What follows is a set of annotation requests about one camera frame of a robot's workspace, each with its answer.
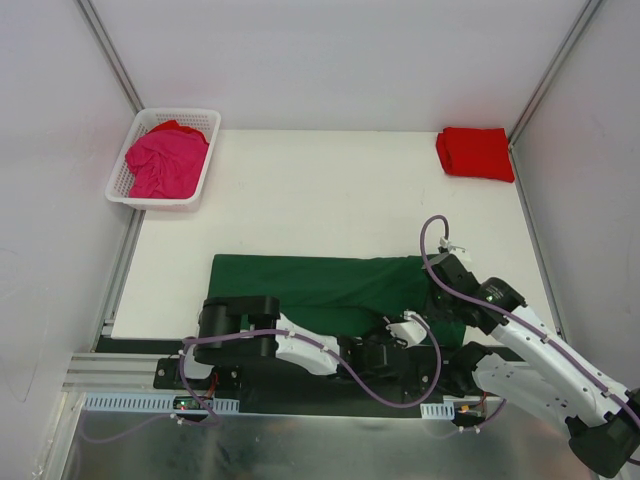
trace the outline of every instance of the basket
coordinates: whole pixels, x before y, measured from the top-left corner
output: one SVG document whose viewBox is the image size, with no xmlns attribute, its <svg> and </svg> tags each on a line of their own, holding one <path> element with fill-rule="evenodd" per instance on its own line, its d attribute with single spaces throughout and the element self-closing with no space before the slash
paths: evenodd
<svg viewBox="0 0 640 480">
<path fill-rule="evenodd" d="M 202 166 L 202 172 L 200 172 L 196 191 L 191 197 L 184 199 L 129 198 L 129 190 L 135 177 L 129 171 L 124 156 L 136 140 L 168 120 L 176 120 L 180 125 L 187 125 L 200 130 L 209 142 L 209 149 Z M 118 160 L 111 172 L 111 177 L 109 177 L 105 190 L 107 199 L 111 202 L 124 203 L 138 210 L 196 211 L 200 206 L 200 194 L 202 193 L 204 179 L 213 155 L 213 146 L 220 128 L 220 120 L 220 114 L 215 110 L 201 108 L 145 108 L 138 112 L 122 145 Z"/>
</svg>

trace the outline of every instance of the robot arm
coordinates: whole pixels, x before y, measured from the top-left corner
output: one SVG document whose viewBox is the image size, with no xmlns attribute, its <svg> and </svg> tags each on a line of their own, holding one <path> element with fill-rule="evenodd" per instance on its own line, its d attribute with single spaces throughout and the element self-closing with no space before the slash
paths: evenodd
<svg viewBox="0 0 640 480">
<path fill-rule="evenodd" d="M 524 298 L 506 282 L 490 278 L 478 283 L 457 257 L 446 251 L 431 259 L 429 266 L 433 270 L 430 274 L 435 272 L 449 288 L 433 289 L 423 312 L 427 318 L 453 318 L 480 328 L 528 364 L 526 368 L 513 368 L 485 347 L 470 343 L 449 362 L 454 382 L 506 398 L 556 428 L 568 431 L 569 445 L 583 463 L 600 475 L 615 476 L 640 445 L 640 429 L 626 411 L 640 413 L 640 391 L 630 392 L 598 371 L 544 326 Z M 461 299 L 458 293 L 479 303 Z M 510 315 L 487 308 L 488 304 Z M 331 337 L 295 325 L 280 314 L 277 300 L 270 297 L 213 298 L 204 304 L 199 337 L 240 332 L 243 316 L 249 317 L 251 329 L 289 333 L 238 338 L 224 344 L 199 344 L 194 360 L 206 365 L 250 366 L 253 362 L 279 359 L 314 375 L 346 378 L 335 356 L 327 355 L 326 350 L 331 350 L 366 378 L 367 383 L 403 382 L 401 390 L 405 393 L 424 391 L 420 389 L 424 375 L 420 360 L 416 365 L 409 352 L 421 350 L 420 342 L 426 331 L 410 316 L 381 326 L 364 338 Z M 521 322 L 509 318 L 514 316 Z M 296 339 L 298 334 L 323 348 Z M 589 381 L 585 372 L 598 378 L 601 386 Z M 622 408 L 616 398 L 627 408 Z"/>
<path fill-rule="evenodd" d="M 480 328 L 526 363 L 514 368 L 478 344 L 465 345 L 459 358 L 472 359 L 454 364 L 462 368 L 463 384 L 475 384 L 492 392 L 541 420 L 568 433 L 569 445 L 580 460 L 596 473 L 614 477 L 640 445 L 640 429 L 614 401 L 617 396 L 637 415 L 640 391 L 629 391 L 624 385 L 600 372 L 555 332 L 547 328 L 524 298 L 507 283 L 490 278 L 479 284 L 454 254 L 443 252 L 429 261 L 433 272 L 452 290 L 465 296 L 496 305 L 523 322 L 482 305 L 449 295 L 438 289 L 431 299 L 434 315 L 447 312 L 467 325 Z M 573 361 L 559 350 L 564 350 Z M 587 376 L 596 377 L 606 386 L 606 393 Z"/>
</svg>

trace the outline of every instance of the metal frame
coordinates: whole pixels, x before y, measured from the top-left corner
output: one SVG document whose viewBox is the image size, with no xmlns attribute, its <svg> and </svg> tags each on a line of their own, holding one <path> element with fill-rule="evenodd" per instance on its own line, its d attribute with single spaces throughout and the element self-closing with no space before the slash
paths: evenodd
<svg viewBox="0 0 640 480">
<path fill-rule="evenodd" d="M 580 42 L 580 39 L 584 36 L 587 28 L 593 22 L 596 14 L 602 9 L 607 0 L 587 0 L 582 10 L 578 14 L 578 17 L 573 22 L 569 33 L 563 39 L 560 47 L 556 51 L 551 63 L 547 67 L 547 70 L 542 75 L 542 79 L 533 91 L 533 95 L 527 102 L 523 112 L 520 114 L 520 118 L 516 122 L 515 126 L 509 134 L 509 142 L 513 145 L 518 141 L 520 135 L 529 124 L 529 121 L 535 114 L 536 110 L 540 106 L 540 103 L 547 95 L 549 88 L 553 84 L 554 80 L 558 76 L 558 73 L 568 60 L 569 56 L 573 53 L 576 45 Z"/>
<path fill-rule="evenodd" d="M 549 301 L 549 309 L 551 310 L 551 316 L 553 322 L 557 327 L 557 333 L 567 343 L 570 342 L 570 338 L 567 338 L 567 333 L 563 325 L 564 313 L 556 299 L 553 289 L 553 281 L 549 275 L 549 269 L 547 268 L 547 262 L 545 262 L 546 255 L 542 251 L 540 244 L 540 236 L 536 227 L 535 220 L 532 215 L 531 206 L 527 197 L 527 192 L 522 185 L 522 180 L 518 175 L 518 156 L 515 149 L 510 147 L 509 153 L 511 155 L 511 164 L 515 172 L 516 177 L 516 189 L 518 190 L 518 197 L 520 197 L 520 204 L 522 205 L 522 211 L 524 213 L 525 221 L 527 222 L 527 229 L 529 230 L 529 236 L 531 237 L 531 244 L 533 245 L 533 252 L 538 261 L 538 267 L 540 268 L 540 277 L 542 278 L 542 285 L 544 286 L 545 293 L 547 294 L 547 300 Z"/>
<path fill-rule="evenodd" d="M 142 103 L 127 70 L 124 68 L 124 64 L 113 46 L 113 42 L 111 41 L 107 30 L 104 28 L 104 24 L 102 23 L 96 8 L 93 6 L 91 0 L 74 1 L 80 9 L 80 13 L 82 13 L 91 33 L 93 33 L 96 43 L 104 54 L 104 58 L 109 64 L 109 67 L 111 67 L 111 71 L 116 77 L 116 80 L 118 80 L 118 84 L 122 88 L 122 93 L 129 102 L 129 105 L 131 105 L 134 113 L 138 113 L 144 108 L 144 104 Z"/>
<path fill-rule="evenodd" d="M 102 51 L 114 77 L 119 83 L 123 95 L 127 99 L 132 110 L 137 113 L 144 108 L 144 104 L 138 95 L 136 88 L 118 55 L 112 40 L 110 39 L 102 20 L 91 0 L 73 0 L 82 14 L 88 28 L 92 32 L 98 47 Z M 537 85 L 533 95 L 528 101 L 524 111 L 520 115 L 516 125 L 509 136 L 513 145 L 541 101 L 545 97 L 558 72 L 576 47 L 579 40 L 593 21 L 596 13 L 602 8 L 606 0 L 587 0 L 571 30 L 563 40 L 558 51 L 554 55 L 549 67 L 545 71 L 542 80 Z M 523 205 L 524 215 L 529 227 L 531 239 L 545 290 L 552 307 L 552 313 L 557 325 L 561 325 L 561 312 L 553 295 L 552 282 L 544 262 L 544 254 L 541 251 L 536 233 L 526 192 L 517 176 L 518 159 L 512 152 L 514 169 L 516 171 L 517 188 Z M 43 450 L 40 462 L 40 471 L 37 475 L 46 480 L 58 480 L 64 473 L 65 463 L 70 453 L 72 439 L 79 419 L 82 405 L 85 401 L 84 392 L 146 392 L 153 391 L 153 378 L 158 359 L 166 355 L 139 355 L 139 354 L 104 354 L 95 353 L 95 347 L 101 336 L 110 336 L 115 315 L 122 292 L 125 286 L 129 267 L 136 247 L 136 242 L 142 222 L 144 211 L 136 210 L 131 215 L 127 232 L 122 246 L 116 258 L 116 263 L 110 278 L 109 287 L 100 313 L 100 324 L 97 328 L 92 353 L 78 353 L 72 357 L 71 364 L 65 378 L 62 393 L 60 395 L 59 408 L 51 424 L 50 441 Z M 446 398 L 447 400 L 461 401 L 461 399 Z"/>
<path fill-rule="evenodd" d="M 95 351 L 98 340 L 100 340 L 102 335 L 110 336 L 111 330 L 113 330 L 113 323 L 115 321 L 118 306 L 120 305 L 120 299 L 122 298 L 122 292 L 124 291 L 124 286 L 127 281 L 127 275 L 129 273 L 129 267 L 131 266 L 131 260 L 133 259 L 133 253 L 135 252 L 138 236 L 142 229 L 144 214 L 144 210 L 134 210 L 131 214 L 129 226 L 127 227 L 122 245 L 118 251 L 116 263 L 111 274 L 111 279 L 107 288 L 107 295 L 105 297 L 104 304 L 100 309 L 99 325 L 96 328 L 96 333 L 91 345 L 91 351 Z"/>
</svg>

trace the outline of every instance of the white table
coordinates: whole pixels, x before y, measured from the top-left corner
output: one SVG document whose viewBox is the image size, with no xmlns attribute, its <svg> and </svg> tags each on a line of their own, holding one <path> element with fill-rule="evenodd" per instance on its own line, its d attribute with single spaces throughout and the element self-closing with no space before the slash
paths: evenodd
<svg viewBox="0 0 640 480">
<path fill-rule="evenodd" d="M 516 187 L 445 175 L 434 133 L 221 131 L 200 210 L 148 211 L 112 332 L 179 339 L 197 331 L 218 253 L 419 255 L 442 213 L 480 281 L 501 277 L 553 326 Z M 435 251 L 441 226 L 428 235 Z M 496 343 L 475 329 L 465 341 Z"/>
</svg>

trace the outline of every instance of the cable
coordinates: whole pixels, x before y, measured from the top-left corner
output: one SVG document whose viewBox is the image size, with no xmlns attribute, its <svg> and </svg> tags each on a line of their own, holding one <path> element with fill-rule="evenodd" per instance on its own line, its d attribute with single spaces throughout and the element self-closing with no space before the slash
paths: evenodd
<svg viewBox="0 0 640 480">
<path fill-rule="evenodd" d="M 465 432 L 476 432 L 476 433 L 480 433 L 480 431 L 482 429 L 484 429 L 485 427 L 487 427 L 489 424 L 491 424 L 492 422 L 495 421 L 495 419 L 498 417 L 498 415 L 500 415 L 500 413 L 504 410 L 504 407 L 507 405 L 507 400 L 506 399 L 502 399 L 502 401 L 500 402 L 500 405 L 498 405 L 498 408 L 496 408 L 496 410 L 487 417 L 487 419 L 482 422 L 479 423 L 478 425 L 474 426 L 474 427 L 465 427 L 465 428 L 458 428 L 457 430 L 453 430 L 445 435 L 442 436 L 438 436 L 438 435 L 432 435 L 429 432 L 426 432 L 427 435 L 429 435 L 431 438 L 436 438 L 438 440 L 446 440 L 447 438 L 451 438 L 454 435 L 458 434 L 458 433 L 465 433 Z"/>
<path fill-rule="evenodd" d="M 424 320 L 420 317 L 418 317 L 417 315 L 413 316 L 413 319 L 415 321 L 417 321 L 418 323 L 421 324 L 421 326 L 425 329 L 425 331 L 427 332 L 427 335 L 429 336 L 429 339 L 431 340 L 431 343 L 433 344 L 433 347 L 435 349 L 436 352 L 436 371 L 435 374 L 431 380 L 431 384 L 429 385 L 429 388 L 427 388 L 427 391 L 422 394 L 422 396 L 420 398 L 418 398 L 417 400 L 414 400 L 412 402 L 409 403 L 397 403 L 397 402 L 392 402 L 389 401 L 385 398 L 382 398 L 381 396 L 379 396 L 376 392 L 374 392 L 373 390 L 371 390 L 371 388 L 369 388 L 369 386 L 364 383 L 364 381 L 362 381 L 362 379 L 358 376 L 358 374 L 353 370 L 353 368 L 351 368 L 351 366 L 342 359 L 342 357 L 340 357 L 339 354 L 337 354 L 336 352 L 334 352 L 333 350 L 327 349 L 326 346 L 310 337 L 307 337 L 305 335 L 302 335 L 300 333 L 295 333 L 294 334 L 294 338 L 297 338 L 299 340 L 302 340 L 303 342 L 306 342 L 322 351 L 325 351 L 327 353 L 327 355 L 331 356 L 332 358 L 334 358 L 348 373 L 349 375 L 351 375 L 353 377 L 353 379 L 356 381 L 356 383 L 358 385 L 360 385 L 360 387 L 367 393 L 369 394 L 369 396 L 371 396 L 373 399 L 377 400 L 378 402 L 382 403 L 383 405 L 386 405 L 388 407 L 391 408 L 411 408 L 411 407 L 415 407 L 417 405 L 420 405 L 422 402 L 424 402 L 429 395 L 431 395 L 431 393 L 433 393 L 433 390 L 436 388 L 436 384 L 438 383 L 438 379 L 440 378 L 440 371 L 442 369 L 442 355 L 440 352 L 440 346 L 438 345 L 438 341 L 436 340 L 435 336 L 433 335 L 433 333 L 431 332 L 431 329 L 429 328 L 429 326 L 424 322 Z M 216 415 L 216 413 L 213 411 L 213 409 L 211 409 L 211 407 L 209 407 L 209 405 L 207 405 L 205 402 L 203 402 L 193 391 L 193 389 L 191 389 L 191 387 L 189 386 L 188 382 L 187 382 L 187 378 L 184 372 L 184 359 L 185 356 L 187 354 L 187 352 L 189 351 L 189 349 L 193 346 L 193 345 L 202 345 L 202 344 L 207 344 L 207 343 L 217 343 L 217 342 L 226 342 L 229 340 L 237 340 L 239 338 L 251 338 L 251 337 L 260 337 L 260 336 L 265 336 L 265 335 L 282 335 L 282 336 L 289 336 L 291 334 L 291 332 L 289 332 L 288 330 L 278 330 L 278 329 L 265 329 L 265 330 L 253 330 L 253 331 L 248 331 L 248 332 L 240 332 L 240 333 L 232 333 L 232 334 L 228 334 L 228 335 L 219 335 L 217 337 L 204 337 L 204 338 L 193 338 L 193 337 L 188 337 L 185 338 L 183 340 L 183 343 L 185 344 L 185 349 L 182 352 L 182 355 L 180 356 L 180 379 L 182 380 L 183 386 L 185 387 L 185 389 L 187 390 L 187 392 L 189 392 L 189 394 L 198 402 L 198 404 L 205 409 L 209 415 L 211 415 L 213 418 L 216 419 L 217 422 L 219 422 L 219 417 Z"/>
<path fill-rule="evenodd" d="M 132 433 L 137 432 L 141 428 L 146 427 L 150 423 L 156 422 L 161 418 L 169 418 L 169 415 L 167 415 L 166 413 L 162 413 L 160 415 L 154 415 L 153 417 L 147 418 L 145 421 L 140 422 L 135 427 L 132 427 L 129 430 L 125 430 L 124 432 L 118 433 L 117 435 L 113 435 L 112 437 L 106 437 L 106 438 L 91 438 L 87 436 L 87 433 L 85 432 L 85 429 L 84 429 L 84 423 L 86 421 L 86 418 L 87 418 L 86 413 L 83 413 L 82 416 L 80 417 L 80 421 L 78 422 L 78 436 L 87 443 L 93 443 L 94 445 L 102 445 L 105 443 L 115 442 L 116 440 L 124 438 L 128 435 L 131 435 Z"/>
<path fill-rule="evenodd" d="M 214 373 L 213 374 L 213 378 L 211 379 L 211 386 L 209 387 L 209 390 L 207 390 L 207 393 L 204 394 L 205 398 L 207 398 L 208 400 L 211 400 L 211 397 L 213 397 L 213 394 L 216 391 L 216 386 L 218 385 L 218 373 Z"/>
<path fill-rule="evenodd" d="M 489 394 L 487 392 L 482 392 L 482 399 L 478 403 L 474 403 L 472 405 L 467 405 L 466 407 L 471 409 L 471 408 L 476 408 L 476 407 L 482 406 L 482 411 L 486 412 L 486 400 L 487 400 L 488 396 L 489 396 Z"/>
<path fill-rule="evenodd" d="M 497 312 L 497 313 L 509 318 L 510 320 L 513 320 L 517 324 L 525 327 L 527 330 L 532 332 L 534 335 L 536 335 L 540 339 L 546 338 L 547 337 L 546 333 L 544 333 L 542 330 L 540 330 L 539 328 L 535 327 L 534 325 L 531 325 L 530 323 L 526 322 L 525 320 L 523 320 L 522 318 L 518 317 L 517 315 L 515 315 L 515 314 L 513 314 L 513 313 L 511 313 L 511 312 L 509 312 L 507 310 L 504 310 L 503 308 L 500 308 L 500 307 L 498 307 L 496 305 L 493 305 L 491 303 L 484 302 L 482 300 L 478 300 L 477 298 L 473 298 L 473 297 L 470 297 L 470 296 L 465 295 L 463 293 L 460 293 L 460 292 L 454 290 L 453 288 L 449 287 L 448 285 L 446 285 L 444 282 L 442 282 L 442 280 L 440 280 L 438 278 L 438 276 L 433 271 L 433 268 L 431 267 L 431 264 L 429 263 L 429 259 L 427 258 L 427 252 L 426 252 L 426 248 L 425 248 L 425 237 L 426 237 L 427 229 L 429 228 L 429 225 L 431 225 L 436 220 L 442 220 L 442 222 L 444 223 L 444 232 L 445 232 L 444 233 L 444 238 L 448 240 L 449 239 L 449 221 L 447 220 L 447 218 L 444 215 L 434 215 L 433 217 L 429 218 L 424 223 L 424 225 L 422 226 L 422 230 L 420 231 L 420 254 L 422 255 L 422 261 L 424 262 L 424 266 L 427 269 L 427 273 L 429 274 L 431 279 L 436 283 L 436 285 L 438 285 L 445 292 L 447 292 L 450 295 L 453 295 L 454 297 L 457 297 L 457 298 L 459 298 L 461 300 L 465 300 L 466 302 L 469 302 L 469 303 L 473 303 L 474 305 L 478 305 L 480 307 L 488 308 L 489 310 L 493 310 L 494 312 Z M 609 397 L 622 410 L 624 410 L 627 413 L 627 415 L 629 415 L 629 417 L 633 420 L 633 422 L 636 424 L 638 429 L 640 429 L 640 417 L 638 417 L 638 415 L 636 415 L 636 413 L 631 409 L 631 407 L 629 407 L 629 405 L 627 405 L 625 403 L 625 401 L 622 398 L 620 398 L 615 393 L 610 393 L 609 392 L 609 388 L 600 379 L 598 379 L 598 377 L 593 375 L 584 366 L 582 366 L 582 364 L 580 364 L 580 362 L 578 360 L 576 360 L 573 357 L 573 355 L 571 355 L 571 353 L 567 352 L 555 340 L 549 339 L 547 341 L 547 343 L 554 350 L 556 350 L 560 355 L 562 355 L 573 367 L 575 367 L 575 369 L 578 370 L 587 380 L 589 380 L 597 388 L 599 388 L 602 391 L 602 393 L 609 395 Z M 634 465 L 640 465 L 640 462 L 638 462 L 638 463 L 634 463 L 634 462 L 630 462 L 630 463 L 632 463 Z"/>
</svg>

